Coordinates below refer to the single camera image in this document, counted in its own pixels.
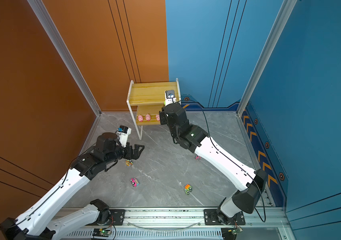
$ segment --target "wooden shelf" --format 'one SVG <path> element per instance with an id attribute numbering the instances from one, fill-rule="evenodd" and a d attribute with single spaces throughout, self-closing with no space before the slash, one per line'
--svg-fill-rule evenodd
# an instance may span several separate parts
<path id="1" fill-rule="evenodd" d="M 128 97 L 129 104 L 131 106 L 163 104 L 166 90 L 174 90 L 177 99 L 179 98 L 177 82 L 132 84 Z"/>
<path id="2" fill-rule="evenodd" d="M 162 104 L 154 104 L 154 105 L 140 105 L 137 107 L 137 114 L 136 114 L 136 124 L 137 126 L 143 126 L 143 125 L 159 125 L 160 122 L 157 121 L 156 115 L 158 114 L 159 111 L 161 111 Z M 145 115 L 149 114 L 150 115 L 150 121 L 147 121 L 145 119 Z M 142 115 L 144 117 L 144 121 L 140 122 L 137 118 L 138 115 Z"/>
<path id="3" fill-rule="evenodd" d="M 134 83 L 130 81 L 126 103 L 128 104 L 130 115 L 140 140 L 142 139 L 142 128 L 144 125 L 161 124 L 160 121 L 157 121 L 156 115 L 164 106 L 165 91 L 167 90 L 174 90 L 177 101 L 181 100 L 180 85 L 177 78 L 175 82 L 162 83 Z M 136 116 L 134 116 L 131 106 L 137 106 Z M 145 119 L 146 114 L 150 115 L 149 121 Z M 138 115 L 142 115 L 144 118 L 142 122 L 137 119 Z M 139 132 L 137 126 L 141 126 L 141 132 Z"/>

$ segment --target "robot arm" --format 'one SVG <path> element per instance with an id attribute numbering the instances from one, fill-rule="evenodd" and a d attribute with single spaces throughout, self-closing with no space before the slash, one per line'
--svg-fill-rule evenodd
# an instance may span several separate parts
<path id="1" fill-rule="evenodd" d="M 67 173 L 31 208 L 16 219 L 7 218 L 0 229 L 7 240 L 58 240 L 68 233 L 95 221 L 109 220 L 109 206 L 99 199 L 85 208 L 63 218 L 52 220 L 64 204 L 99 172 L 108 171 L 119 159 L 138 159 L 143 145 L 135 149 L 127 142 L 131 129 L 120 126 L 117 134 L 105 132 L 97 138 L 96 146 L 78 156 Z"/>
<path id="2" fill-rule="evenodd" d="M 209 161 L 237 188 L 237 192 L 224 199 L 217 209 L 221 223 L 229 224 L 240 211 L 253 212 L 265 189 L 268 176 L 265 171 L 255 171 L 244 165 L 220 147 L 205 130 L 190 124 L 185 109 L 179 103 L 166 102 L 160 112 L 160 122 L 169 127 L 174 143 Z"/>

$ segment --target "gray marble floor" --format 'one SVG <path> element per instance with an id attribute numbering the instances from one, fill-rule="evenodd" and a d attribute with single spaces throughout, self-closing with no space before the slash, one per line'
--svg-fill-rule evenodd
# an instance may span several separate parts
<path id="1" fill-rule="evenodd" d="M 192 124 L 206 129 L 202 113 L 187 116 Z M 207 112 L 206 118 L 213 139 L 239 161 L 254 167 L 235 113 Z M 173 144 L 167 126 L 144 126 L 140 141 L 130 113 L 103 113 L 91 144 L 103 132 L 115 132 L 120 125 L 132 128 L 128 139 L 131 145 L 145 145 L 140 158 L 132 167 L 121 159 L 108 172 L 100 172 L 66 207 L 83 207 L 94 199 L 111 207 L 218 206 L 236 191 L 208 161 L 196 160 L 193 153 Z M 133 187 L 130 178 L 137 178 L 140 185 Z M 183 190 L 186 184 L 193 187 L 190 195 Z"/>

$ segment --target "black line on wall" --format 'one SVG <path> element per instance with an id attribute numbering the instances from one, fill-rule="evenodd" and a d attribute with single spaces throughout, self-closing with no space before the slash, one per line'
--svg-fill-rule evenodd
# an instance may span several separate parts
<path id="1" fill-rule="evenodd" d="M 14 177 L 17 177 L 17 178 L 19 178 L 19 179 L 21 179 L 21 180 L 24 180 L 25 182 L 29 182 L 28 180 L 25 180 L 25 179 L 23 179 L 23 178 L 20 178 L 19 176 L 16 176 L 16 175 L 14 175 L 14 174 L 12 174 L 12 173 L 10 173 L 10 172 L 7 172 L 7 171 L 5 171 L 5 170 L 3 170 L 3 169 L 1 169 L 1 168 L 0 168 L 0 170 L 3 171 L 3 172 L 8 173 L 8 174 L 10 174 L 10 175 L 12 175 L 12 176 L 14 176 Z M 41 188 L 41 189 L 44 189 L 44 190 L 48 191 L 48 189 L 45 189 L 45 188 L 43 188 L 43 187 L 40 187 L 39 185 L 36 185 L 36 184 L 34 184 L 34 183 L 32 183 L 32 182 L 29 182 L 29 183 L 32 184 L 32 185 L 35 185 L 36 187 L 39 187 L 39 188 Z"/>
<path id="2" fill-rule="evenodd" d="M 306 205 L 304 205 L 304 206 L 301 206 L 301 207 L 298 207 L 298 208 L 295 208 L 295 209 L 289 210 L 289 211 L 287 211 L 287 212 L 292 212 L 292 211 L 294 211 L 294 210 L 300 209 L 300 208 L 302 208 L 302 207 L 309 206 L 309 205 L 311 205 L 311 204 L 315 204 L 315 203 L 317 203 L 317 202 L 320 202 L 320 201 L 322 201 L 322 200 L 325 200 L 325 199 L 329 199 L 329 198 L 331 198 L 331 197 L 335 197 L 335 196 L 337 196 L 337 195 L 340 195 L 340 194 L 341 194 L 341 192 L 340 192 L 340 193 L 338 193 L 338 194 L 334 194 L 334 195 L 332 195 L 332 196 L 330 196 L 330 197 L 326 197 L 326 198 L 323 198 L 323 199 L 317 200 L 317 201 L 315 201 L 315 202 L 312 202 L 312 203 L 310 203 L 310 204 L 306 204 Z"/>
<path id="3" fill-rule="evenodd" d="M 45 182 L 47 182 L 47 183 L 49 183 L 49 184 L 54 185 L 53 183 L 50 183 L 50 182 L 48 182 L 47 180 L 45 180 L 45 179 L 43 179 L 43 178 L 41 178 L 41 177 L 39 177 L 39 176 L 37 176 L 37 175 L 35 175 L 35 174 L 33 174 L 33 173 L 27 171 L 27 170 L 25 170 L 25 169 L 23 169 L 22 167 L 17 166 L 16 164 L 14 164 L 14 163 L 12 163 L 12 162 L 6 160 L 5 158 L 3 158 L 3 157 L 0 157 L 0 158 L 1 158 L 2 160 L 6 161 L 6 162 L 9 162 L 9 163 L 12 164 L 12 165 L 14 165 L 14 166 L 16 166 L 16 167 L 18 167 L 18 168 L 24 170 L 25 172 L 28 172 L 28 173 L 32 174 L 33 176 L 38 177 L 39 179 L 41 179 L 41 180 L 43 180 L 43 181 L 45 181 Z"/>
<path id="4" fill-rule="evenodd" d="M 226 23 L 225 23 L 225 28 L 224 28 L 224 34 L 222 35 L 220 52 L 218 53 L 216 71 L 215 71 L 215 76 L 213 77 L 212 89 L 210 90 L 210 96 L 209 96 L 208 107 L 209 107 L 209 104 L 210 104 L 210 99 L 211 99 L 211 97 L 212 97 L 213 86 L 214 86 L 214 84 L 215 84 L 215 78 L 216 78 L 216 73 L 217 73 L 218 62 L 219 62 L 219 60 L 220 60 L 221 48 L 222 48 L 222 43 L 224 42 L 225 30 L 226 30 L 226 25 L 228 24 L 228 18 L 229 18 L 229 12 L 230 12 L 230 6 L 231 6 L 231 5 L 232 5 L 232 0 L 230 0 L 229 10 L 228 10 L 228 16 L 226 17 Z"/>
<path id="5" fill-rule="evenodd" d="M 129 47 L 128 47 L 128 42 L 126 41 L 125 30 L 124 30 L 124 26 L 122 25 L 122 20 L 121 20 L 121 15 L 120 15 L 120 10 L 119 10 L 119 5 L 117 4 L 117 0 L 116 0 L 116 5 L 117 5 L 117 11 L 119 12 L 119 16 L 120 16 L 120 22 L 121 22 L 122 32 L 124 33 L 124 38 L 125 38 L 126 49 L 128 50 L 128 55 L 129 55 L 130 65 L 132 66 L 132 71 L 133 71 L 134 81 L 137 83 L 137 80 L 136 80 L 136 74 L 134 74 L 134 69 L 133 69 L 132 58 L 130 57 L 130 53 L 129 53 Z"/>
<path id="6" fill-rule="evenodd" d="M 295 231 L 295 230 L 300 230 L 300 229 L 305 229 L 305 228 L 311 228 L 311 227 L 318 227 L 318 226 L 324 226 L 324 225 L 333 224 L 333 223 L 339 223 L 339 222 L 341 222 L 341 221 L 330 222 L 330 223 L 324 223 L 324 224 L 314 225 L 314 226 L 310 226 L 310 227 L 302 227 L 302 228 L 297 228 L 297 229 L 292 229 L 292 230 Z"/>
<path id="7" fill-rule="evenodd" d="M 221 78 L 221 74 L 222 74 L 222 69 L 224 68 L 226 53 L 228 52 L 228 46 L 229 46 L 229 42 L 230 42 L 230 37 L 232 36 L 233 26 L 234 26 L 234 24 L 235 24 L 235 20 L 236 20 L 237 10 L 238 10 L 238 5 L 239 5 L 239 4 L 240 4 L 240 0 L 238 0 L 237 8 L 236 8 L 236 13 L 235 13 L 235 17 L 233 18 L 232 29 L 230 30 L 229 40 L 228 40 L 228 44 L 227 44 L 227 46 L 226 46 L 224 61 L 222 62 L 221 72 L 220 72 L 220 76 L 219 76 L 219 78 L 218 78 L 218 83 L 217 83 L 215 98 L 213 99 L 212 107 L 214 107 L 215 100 L 216 100 L 216 95 L 217 95 L 217 90 L 218 90 L 218 86 L 220 85 L 220 78 Z"/>
<path id="8" fill-rule="evenodd" d="M 122 50 L 122 46 L 121 46 L 121 42 L 120 42 L 119 33 L 118 33 L 118 31 L 117 31 L 116 22 L 114 21 L 114 17 L 113 17 L 113 13 L 112 13 L 112 8 L 110 7 L 110 2 L 109 2 L 109 0 L 108 0 L 108 4 L 109 4 L 109 8 L 110 8 L 110 14 L 112 15 L 112 19 L 113 19 L 114 27 L 116 28 L 117 38 L 119 39 L 120 48 L 121 48 L 121 53 L 122 53 L 122 57 L 124 58 L 125 67 L 126 67 L 126 71 L 128 72 L 128 76 L 129 76 L 129 82 L 130 82 L 130 75 L 129 75 L 129 71 L 128 71 L 128 66 L 126 65 L 126 61 L 125 61 L 124 52 L 123 52 L 123 50 Z"/>
<path id="9" fill-rule="evenodd" d="M 331 210 L 327 210 L 327 211 L 323 211 L 323 212 L 319 212 L 318 214 L 323 214 L 323 213 L 331 212 L 331 211 L 338 210 L 338 209 L 341 209 L 341 207 L 338 207 L 338 208 L 335 208 L 335 209 L 331 209 Z M 300 218 L 297 218 L 297 219 L 294 219 L 294 220 L 289 220 L 289 222 L 300 220 L 300 219 L 307 218 L 307 217 L 312 217 L 312 216 L 315 216 L 315 215 L 318 215 L 318 214 L 312 214 L 312 215 L 309 215 L 309 216 L 306 216 L 306 217 L 300 217 Z"/>
<path id="10" fill-rule="evenodd" d="M 128 28 L 129 28 L 129 34 L 130 34 L 130 40 L 132 41 L 132 46 L 133 46 L 134 58 L 135 58 L 135 60 L 136 60 L 137 71 L 139 72 L 139 79 L 140 79 L 140 83 L 141 83 L 141 76 L 140 76 L 139 64 L 137 63 L 136 51 L 134 50 L 134 44 L 133 44 L 132 33 L 130 32 L 130 26 L 129 26 L 128 15 L 127 15 L 127 13 L 126 13 L 126 8 L 125 8 L 125 1 L 124 1 L 124 0 L 122 0 L 122 2 L 124 3 L 124 9 L 125 9 L 126 21 L 128 22 Z"/>
<path id="11" fill-rule="evenodd" d="M 247 0 L 245 0 L 243 13 L 241 14 L 241 18 L 240 18 L 240 23 L 238 24 L 237 33 L 236 33 L 236 37 L 235 37 L 235 42 L 233 43 L 232 52 L 230 53 L 229 62 L 228 62 L 228 65 L 227 65 L 227 67 L 226 67 L 225 76 L 224 76 L 224 80 L 222 81 L 221 90 L 220 90 L 220 95 L 218 96 L 218 100 L 217 100 L 217 105 L 216 105 L 216 107 L 218 106 L 218 102 L 220 101 L 221 92 L 222 92 L 222 87 L 224 86 L 224 82 L 225 82 L 225 78 L 226 78 L 226 73 L 228 72 L 228 68 L 229 68 L 229 64 L 230 64 L 230 59 L 232 58 L 233 49 L 235 48 L 236 39 L 237 39 L 237 35 L 238 35 L 238 30 L 240 29 L 242 16 L 244 15 L 244 10 L 245 10 L 245 6 L 246 6 L 246 1 L 247 1 Z"/>
<path id="12" fill-rule="evenodd" d="M 23 192 L 27 192 L 27 193 L 29 193 L 29 194 L 32 194 L 32 195 L 34 195 L 34 196 L 36 196 L 36 197 L 40 197 L 40 198 L 41 198 L 41 196 L 39 196 L 39 195 L 36 195 L 36 194 L 31 193 L 31 192 L 25 191 L 25 190 L 23 190 L 23 189 L 20 189 L 20 188 L 18 188 L 18 187 L 12 186 L 12 185 L 7 184 L 7 183 L 5 183 L 5 182 L 0 181 L 0 183 L 3 183 L 3 184 L 8 185 L 8 186 L 10 186 L 10 187 L 14 187 L 15 189 L 21 190 L 21 191 L 23 191 Z"/>

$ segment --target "blue wall panel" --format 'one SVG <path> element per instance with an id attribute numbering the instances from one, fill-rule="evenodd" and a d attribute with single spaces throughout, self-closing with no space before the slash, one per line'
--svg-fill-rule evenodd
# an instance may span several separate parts
<path id="1" fill-rule="evenodd" d="M 169 80 L 206 108 L 237 102 L 282 1 L 166 0 Z"/>
<path id="2" fill-rule="evenodd" d="M 218 85 L 214 107 L 227 107 L 234 98 L 242 98 L 282 2 L 283 0 L 246 2 L 236 42 L 234 45 L 232 42 L 229 44 L 232 46 L 229 50 L 233 49 L 233 53 L 225 81 L 223 74 Z M 240 16 L 237 13 L 236 21 L 240 21 Z"/>
<path id="3" fill-rule="evenodd" d="M 289 220 L 341 207 L 341 194 L 312 204 L 341 192 L 340 1 L 297 1 L 251 104 L 289 179 Z M 305 227 L 298 240 L 318 239 L 314 229 L 341 231 L 332 220 L 341 209 L 291 224 Z"/>
<path id="4" fill-rule="evenodd" d="M 341 222 L 295 230 L 297 240 L 341 240 Z"/>
<path id="5" fill-rule="evenodd" d="M 208 106 L 230 1 L 166 0 L 169 80 Z"/>

